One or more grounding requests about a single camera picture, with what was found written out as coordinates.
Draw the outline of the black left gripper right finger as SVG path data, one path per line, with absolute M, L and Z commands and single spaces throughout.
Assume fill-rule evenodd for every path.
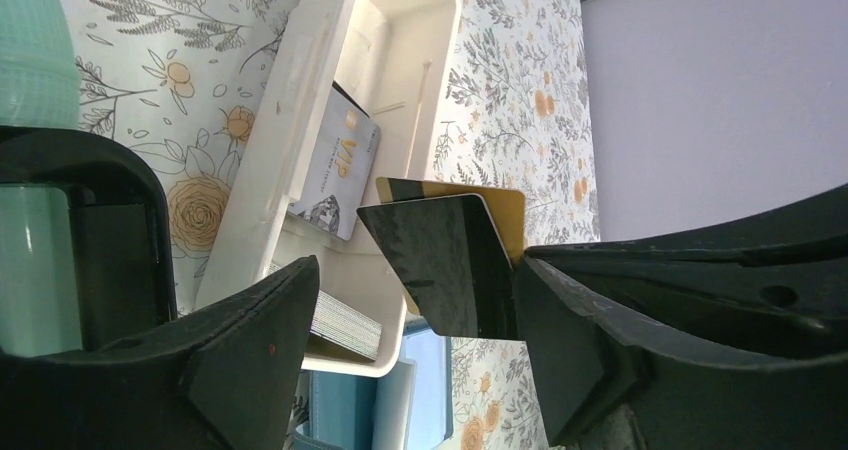
M 551 445 L 610 436 L 617 412 L 639 449 L 847 445 L 845 352 L 786 359 L 714 343 L 535 258 L 513 289 Z

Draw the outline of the blue leather card holder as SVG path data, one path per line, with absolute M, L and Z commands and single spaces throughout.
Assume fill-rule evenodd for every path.
M 450 351 L 450 338 L 413 323 L 382 377 L 302 372 L 285 447 L 439 447 L 454 433 Z

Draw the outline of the black credit card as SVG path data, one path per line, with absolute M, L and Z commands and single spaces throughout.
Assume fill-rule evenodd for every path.
M 357 214 L 436 334 L 518 339 L 512 263 L 481 195 L 364 206 Z

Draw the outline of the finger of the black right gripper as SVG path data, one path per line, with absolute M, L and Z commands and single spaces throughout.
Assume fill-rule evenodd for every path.
M 722 224 L 526 256 L 715 343 L 791 359 L 847 348 L 845 186 Z

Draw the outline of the gold credit card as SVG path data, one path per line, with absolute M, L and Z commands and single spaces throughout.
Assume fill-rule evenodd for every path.
M 476 193 L 483 197 L 504 248 L 514 266 L 525 248 L 525 197 L 517 190 L 380 177 L 378 204 Z

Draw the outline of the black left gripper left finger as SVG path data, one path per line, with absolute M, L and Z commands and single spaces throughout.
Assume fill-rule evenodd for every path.
M 5 449 L 281 449 L 320 287 L 313 256 L 97 351 L 1 358 Z

